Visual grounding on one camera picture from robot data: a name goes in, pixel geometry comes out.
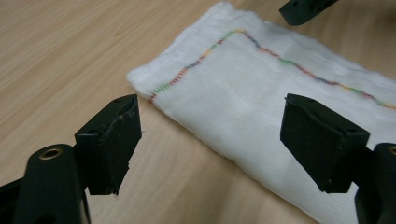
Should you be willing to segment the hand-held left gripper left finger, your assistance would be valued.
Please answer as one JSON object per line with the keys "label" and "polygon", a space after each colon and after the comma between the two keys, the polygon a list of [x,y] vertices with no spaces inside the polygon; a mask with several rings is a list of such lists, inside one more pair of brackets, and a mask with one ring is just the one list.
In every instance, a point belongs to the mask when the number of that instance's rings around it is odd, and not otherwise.
{"label": "hand-held left gripper left finger", "polygon": [[136,94],[111,101],[75,133],[91,195],[119,193],[141,137]]}

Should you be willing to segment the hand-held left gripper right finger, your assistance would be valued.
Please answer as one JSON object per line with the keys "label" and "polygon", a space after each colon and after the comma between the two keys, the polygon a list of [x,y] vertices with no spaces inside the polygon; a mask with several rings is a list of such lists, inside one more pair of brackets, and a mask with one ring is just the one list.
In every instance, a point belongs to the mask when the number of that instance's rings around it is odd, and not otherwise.
{"label": "hand-held left gripper right finger", "polygon": [[280,141],[326,193],[348,192],[352,166],[369,137],[362,127],[314,99],[286,96]]}

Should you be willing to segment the white cloth with multicoloured stitching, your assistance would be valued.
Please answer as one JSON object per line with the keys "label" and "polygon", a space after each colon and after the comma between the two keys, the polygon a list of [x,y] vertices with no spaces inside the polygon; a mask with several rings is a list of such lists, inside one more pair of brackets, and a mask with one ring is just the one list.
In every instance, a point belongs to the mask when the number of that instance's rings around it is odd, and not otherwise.
{"label": "white cloth with multicoloured stitching", "polygon": [[354,193],[321,192],[280,140],[285,98],[315,99],[396,142],[396,80],[220,2],[128,75],[139,94],[319,224],[358,224]]}

